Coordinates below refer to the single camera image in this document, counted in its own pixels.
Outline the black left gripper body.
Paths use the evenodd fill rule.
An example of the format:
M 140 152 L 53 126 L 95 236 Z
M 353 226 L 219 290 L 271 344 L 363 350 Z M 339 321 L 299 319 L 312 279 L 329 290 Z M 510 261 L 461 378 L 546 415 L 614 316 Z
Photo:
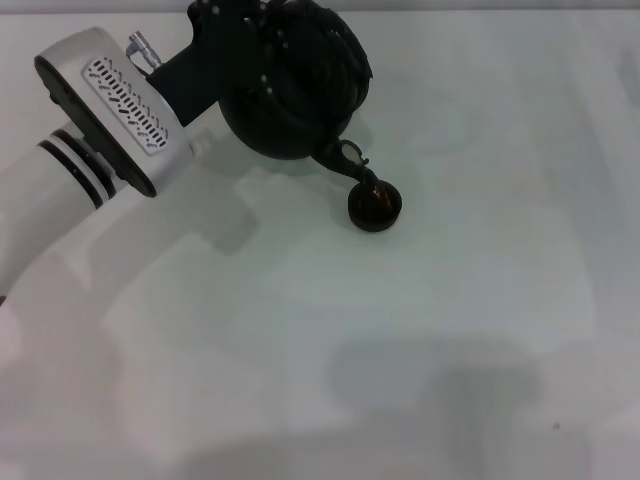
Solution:
M 221 97 L 229 81 L 223 71 L 246 36 L 249 1 L 194 1 L 187 9 L 190 44 L 148 75 L 179 123 L 190 124 Z

